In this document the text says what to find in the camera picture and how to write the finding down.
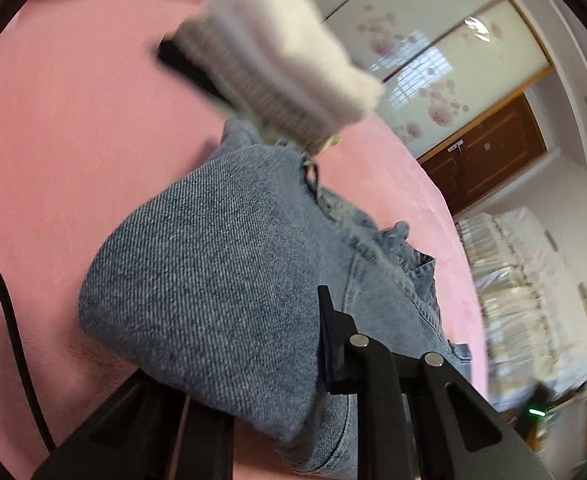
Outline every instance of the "metal screw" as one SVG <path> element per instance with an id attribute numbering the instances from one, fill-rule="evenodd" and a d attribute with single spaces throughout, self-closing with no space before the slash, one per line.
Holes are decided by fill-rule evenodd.
<path id="1" fill-rule="evenodd" d="M 358 348 L 364 348 L 369 344 L 369 338 L 363 334 L 353 334 L 349 338 L 349 343 Z"/>
<path id="2" fill-rule="evenodd" d="M 425 363 L 434 368 L 442 366 L 444 362 L 445 358 L 437 352 L 429 352 L 427 355 L 425 355 Z"/>

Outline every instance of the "floral pattern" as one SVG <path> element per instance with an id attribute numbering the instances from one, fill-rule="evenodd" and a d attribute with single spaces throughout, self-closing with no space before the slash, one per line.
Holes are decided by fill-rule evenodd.
<path id="1" fill-rule="evenodd" d="M 378 114 L 416 157 L 548 66 L 507 0 L 317 1 L 353 63 L 386 81 Z"/>

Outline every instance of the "door handle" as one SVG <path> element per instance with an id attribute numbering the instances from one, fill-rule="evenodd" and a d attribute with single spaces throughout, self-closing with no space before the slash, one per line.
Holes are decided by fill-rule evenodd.
<path id="1" fill-rule="evenodd" d="M 460 149 L 462 144 L 464 144 L 464 140 L 460 139 L 458 142 L 454 142 L 451 146 L 449 146 L 449 148 L 447 148 L 447 151 L 451 153 L 453 150 L 458 150 L 462 153 L 462 150 Z"/>

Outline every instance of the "bed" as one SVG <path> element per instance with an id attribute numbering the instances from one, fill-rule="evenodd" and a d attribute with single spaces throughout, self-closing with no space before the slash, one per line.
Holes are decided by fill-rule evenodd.
<path id="1" fill-rule="evenodd" d="M 538 383 L 555 398 L 587 383 L 587 301 L 550 232 L 522 207 L 457 223 L 483 314 L 489 402 L 518 408 Z"/>
<path id="2" fill-rule="evenodd" d="M 32 0 L 0 37 L 0 269 L 58 442 L 132 373 L 78 328 L 89 264 L 129 212 L 220 141 L 223 118 L 154 56 L 199 9 L 196 0 Z M 408 221 L 409 242 L 436 257 L 446 335 L 470 344 L 473 384 L 486 395 L 480 307 L 440 192 L 375 115 L 318 161 L 323 185 L 381 227 Z M 45 456 L 0 310 L 0 459 L 26 480 Z M 234 477 L 294 475 L 239 424 Z"/>

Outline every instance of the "blue denim jeans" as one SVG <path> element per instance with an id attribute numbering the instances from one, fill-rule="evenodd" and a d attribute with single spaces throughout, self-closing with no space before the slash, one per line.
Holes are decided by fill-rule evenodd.
<path id="1" fill-rule="evenodd" d="M 79 317 L 152 377 L 249 421 L 297 471 L 354 479 L 357 404 L 319 375 L 317 286 L 394 352 L 439 352 L 467 378 L 471 357 L 443 335 L 435 262 L 407 244 L 408 226 L 380 231 L 312 166 L 227 121 L 205 165 L 107 239 Z"/>

